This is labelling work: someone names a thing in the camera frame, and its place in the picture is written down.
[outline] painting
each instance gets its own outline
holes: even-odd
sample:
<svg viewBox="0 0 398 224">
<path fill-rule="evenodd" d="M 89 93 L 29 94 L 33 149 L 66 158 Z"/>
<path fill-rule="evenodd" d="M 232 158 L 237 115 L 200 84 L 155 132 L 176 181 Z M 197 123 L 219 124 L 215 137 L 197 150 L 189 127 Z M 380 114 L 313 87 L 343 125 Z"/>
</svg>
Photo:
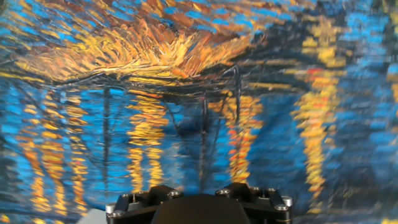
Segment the painting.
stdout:
<svg viewBox="0 0 398 224">
<path fill-rule="evenodd" d="M 232 182 L 398 223 L 393 0 L 0 0 L 0 223 Z"/>
</svg>

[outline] bolt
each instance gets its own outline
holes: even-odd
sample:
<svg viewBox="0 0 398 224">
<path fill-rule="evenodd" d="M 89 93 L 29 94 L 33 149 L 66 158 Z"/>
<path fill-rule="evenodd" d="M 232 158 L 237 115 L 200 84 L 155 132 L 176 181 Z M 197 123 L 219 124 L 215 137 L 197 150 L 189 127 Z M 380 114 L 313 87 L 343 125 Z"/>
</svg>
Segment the bolt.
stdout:
<svg viewBox="0 0 398 224">
<path fill-rule="evenodd" d="M 116 211 L 113 211 L 113 213 L 110 213 L 109 217 L 111 217 L 111 218 L 119 218 L 119 217 L 122 217 L 123 215 L 124 215 L 124 211 L 116 210 Z"/>
<path fill-rule="evenodd" d="M 218 195 L 227 195 L 229 193 L 231 193 L 230 189 L 221 189 L 221 190 L 217 190 L 217 192 L 216 192 L 216 194 L 218 194 Z"/>
<path fill-rule="evenodd" d="M 286 211 L 286 210 L 288 210 L 289 208 L 288 208 L 288 206 L 286 206 L 286 205 L 276 205 L 276 206 L 275 206 L 275 209 L 278 210 L 278 211 Z"/>
<path fill-rule="evenodd" d="M 282 196 L 282 199 L 284 200 L 286 206 L 291 207 L 293 205 L 293 199 L 291 197 Z"/>
<path fill-rule="evenodd" d="M 179 190 L 172 190 L 167 195 L 170 196 L 170 197 L 177 197 L 177 196 L 181 195 L 181 193 L 182 192 L 179 191 Z"/>
</svg>

